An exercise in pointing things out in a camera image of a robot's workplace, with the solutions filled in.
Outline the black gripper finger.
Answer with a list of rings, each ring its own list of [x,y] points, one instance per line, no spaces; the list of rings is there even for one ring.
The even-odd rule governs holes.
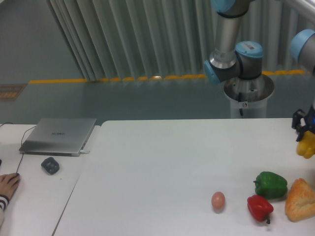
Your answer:
[[[299,142],[302,140],[304,133],[306,132],[305,126],[301,125],[301,119],[304,119],[306,113],[302,109],[298,109],[293,113],[292,117],[292,129],[296,130],[297,138],[296,141]]]

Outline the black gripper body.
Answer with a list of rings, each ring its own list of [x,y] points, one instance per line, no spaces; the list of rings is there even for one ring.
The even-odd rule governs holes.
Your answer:
[[[315,133],[315,109],[310,108],[306,116],[304,117],[305,125],[308,131]]]

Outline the striped sleeve forearm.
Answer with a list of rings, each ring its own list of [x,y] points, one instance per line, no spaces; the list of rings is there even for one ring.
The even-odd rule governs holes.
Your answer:
[[[0,226],[2,226],[4,222],[4,211],[9,204],[9,199],[5,195],[0,195]]]

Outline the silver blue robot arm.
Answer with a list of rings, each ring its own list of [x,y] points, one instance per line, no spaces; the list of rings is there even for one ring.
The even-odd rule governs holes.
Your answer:
[[[224,84],[230,100],[231,118],[265,118],[267,100],[274,92],[273,81],[262,74],[263,48],[254,41],[236,44],[242,17],[253,0],[212,0],[219,15],[214,51],[204,61],[204,71],[213,84]],[[315,31],[305,29],[293,37],[292,57],[315,76]],[[315,101],[305,113],[297,110],[292,117],[297,142],[315,135]]]

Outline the person's bare hand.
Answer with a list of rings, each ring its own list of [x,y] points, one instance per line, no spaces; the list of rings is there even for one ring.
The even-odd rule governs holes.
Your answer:
[[[12,199],[20,183],[20,176],[15,177],[16,173],[5,174],[0,176],[0,194]]]

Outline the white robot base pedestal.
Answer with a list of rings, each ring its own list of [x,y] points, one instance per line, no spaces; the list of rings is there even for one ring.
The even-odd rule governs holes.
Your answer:
[[[224,94],[229,100],[231,118],[266,118],[268,99],[274,83],[266,75],[256,79],[233,78],[225,82]]]

